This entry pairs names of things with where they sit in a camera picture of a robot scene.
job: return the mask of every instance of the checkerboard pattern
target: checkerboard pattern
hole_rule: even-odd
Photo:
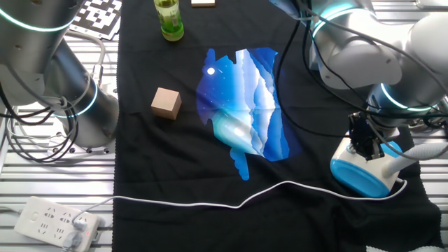
[[[110,40],[120,28],[120,10],[121,0],[87,0],[70,29]]]

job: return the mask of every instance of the small box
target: small box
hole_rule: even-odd
[[[179,92],[159,87],[155,93],[151,108],[155,115],[175,120],[181,104]]]
[[[214,7],[215,0],[191,0],[192,7]]]

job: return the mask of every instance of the blue light ring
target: blue light ring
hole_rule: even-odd
[[[98,86],[95,83],[93,83],[93,85],[95,86],[95,94],[93,96],[92,101],[82,111],[76,113],[76,116],[82,115],[84,112],[86,112],[88,109],[90,109],[90,107],[93,106],[93,104],[95,103],[95,100],[97,99],[97,95],[98,95]],[[61,115],[55,115],[55,116],[58,117],[58,118],[66,118],[66,116],[61,116]]]
[[[0,9],[0,15],[3,16],[8,21],[12,22],[13,24],[17,25],[17,26],[20,26],[20,27],[28,29],[28,30],[36,31],[36,32],[57,32],[57,31],[63,30],[65,28],[67,28],[69,25],[71,25],[71,23],[76,18],[76,15],[75,15],[75,17],[73,17],[73,19],[69,23],[62,25],[61,27],[42,28],[42,27],[34,27],[32,25],[25,24],[25,23],[23,23],[23,22],[21,22],[19,20],[16,20],[14,17],[11,17],[10,15],[8,15],[2,9]]]
[[[431,109],[431,107],[427,107],[427,108],[410,108],[408,106],[405,106],[405,105],[401,104],[400,102],[398,102],[397,100],[392,98],[392,96],[387,92],[386,87],[384,86],[383,83],[381,83],[381,90],[383,90],[384,95],[387,97],[387,99],[389,101],[391,101],[393,104],[395,104],[397,107],[399,107],[401,109],[407,109],[408,111],[413,111],[413,112],[422,112],[422,111],[428,111],[428,110]]]

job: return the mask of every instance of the blue and white object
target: blue and white object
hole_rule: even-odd
[[[270,48],[236,52],[236,63],[216,60],[210,49],[197,86],[197,112],[204,124],[213,123],[217,139],[231,147],[230,157],[243,180],[249,179],[246,154],[278,161],[301,147],[284,123],[272,69],[277,52]]]
[[[392,147],[401,151],[395,142],[390,142]],[[330,169],[333,176],[343,185],[366,197],[385,197],[395,183],[398,173],[385,176],[383,168],[395,160],[399,155],[394,153],[386,145],[381,147],[384,157],[366,161],[364,157],[349,150],[350,139],[345,138],[332,157]]]

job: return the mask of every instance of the white device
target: white device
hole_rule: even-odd
[[[71,232],[80,232],[83,238],[80,245],[73,248],[74,252],[84,252],[90,248],[93,237],[96,236],[99,224],[98,216],[83,213],[77,221],[87,223],[84,231],[76,230],[71,224],[73,217],[81,212],[68,206],[57,204],[39,197],[31,197],[20,214],[14,230],[22,235],[62,247],[65,238]]]
[[[394,142],[390,144],[401,151],[398,144]],[[383,170],[398,158],[398,155],[384,144],[381,147],[384,157],[367,161],[350,149],[350,139],[343,139],[331,160],[330,169],[333,176],[363,196],[373,198],[387,196],[397,180],[399,171],[385,174]]]

